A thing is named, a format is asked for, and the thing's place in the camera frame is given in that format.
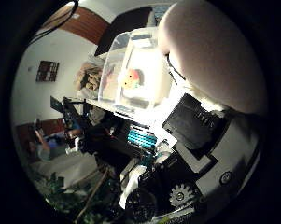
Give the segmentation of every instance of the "black frame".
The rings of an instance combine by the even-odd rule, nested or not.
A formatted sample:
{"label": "black frame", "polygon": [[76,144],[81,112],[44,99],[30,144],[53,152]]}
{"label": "black frame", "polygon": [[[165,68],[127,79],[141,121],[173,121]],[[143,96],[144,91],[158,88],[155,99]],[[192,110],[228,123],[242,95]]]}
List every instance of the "black frame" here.
{"label": "black frame", "polygon": [[[11,134],[14,75],[35,31],[66,0],[0,1],[0,223],[69,223],[21,168]],[[281,1],[213,0],[252,43],[269,92],[269,132],[260,164],[243,192],[210,223],[281,222]]]}

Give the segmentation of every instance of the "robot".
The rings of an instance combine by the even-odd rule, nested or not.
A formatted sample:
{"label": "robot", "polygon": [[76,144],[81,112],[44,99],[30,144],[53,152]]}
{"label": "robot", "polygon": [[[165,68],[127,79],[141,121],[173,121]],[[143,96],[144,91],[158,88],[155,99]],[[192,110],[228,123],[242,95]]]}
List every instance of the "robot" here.
{"label": "robot", "polygon": [[158,28],[118,35],[98,101],[131,122],[127,144],[142,152],[121,172],[116,202],[133,223],[205,223],[259,161],[260,66],[235,24],[205,1],[178,2]]}

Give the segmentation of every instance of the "teal component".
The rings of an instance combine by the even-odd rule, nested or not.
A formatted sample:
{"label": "teal component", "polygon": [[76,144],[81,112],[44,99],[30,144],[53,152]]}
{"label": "teal component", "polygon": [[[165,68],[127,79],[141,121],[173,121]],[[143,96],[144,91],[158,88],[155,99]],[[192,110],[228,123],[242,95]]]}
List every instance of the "teal component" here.
{"label": "teal component", "polygon": [[131,129],[128,135],[128,142],[142,148],[154,149],[157,143],[157,137],[145,132],[138,132]]}

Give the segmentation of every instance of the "black electronic device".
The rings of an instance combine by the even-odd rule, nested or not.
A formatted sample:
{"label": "black electronic device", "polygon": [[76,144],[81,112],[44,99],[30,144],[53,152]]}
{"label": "black electronic device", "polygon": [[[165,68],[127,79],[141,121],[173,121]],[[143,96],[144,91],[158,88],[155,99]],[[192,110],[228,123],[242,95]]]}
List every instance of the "black electronic device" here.
{"label": "black electronic device", "polygon": [[207,112],[198,100],[185,94],[162,127],[187,148],[199,149],[212,140],[220,121],[218,115]]}
{"label": "black electronic device", "polygon": [[63,113],[63,104],[56,98],[50,96],[50,107],[60,113]]}

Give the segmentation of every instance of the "screw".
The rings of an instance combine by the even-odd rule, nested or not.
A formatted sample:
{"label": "screw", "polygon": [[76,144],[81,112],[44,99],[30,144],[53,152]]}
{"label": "screw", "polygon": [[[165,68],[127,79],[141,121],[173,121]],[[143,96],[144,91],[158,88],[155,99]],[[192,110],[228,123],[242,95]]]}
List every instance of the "screw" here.
{"label": "screw", "polygon": [[220,178],[220,184],[226,185],[232,180],[232,172],[225,172]]}
{"label": "screw", "polygon": [[179,192],[177,195],[176,195],[176,199],[178,201],[182,201],[184,199],[184,194],[182,192]]}

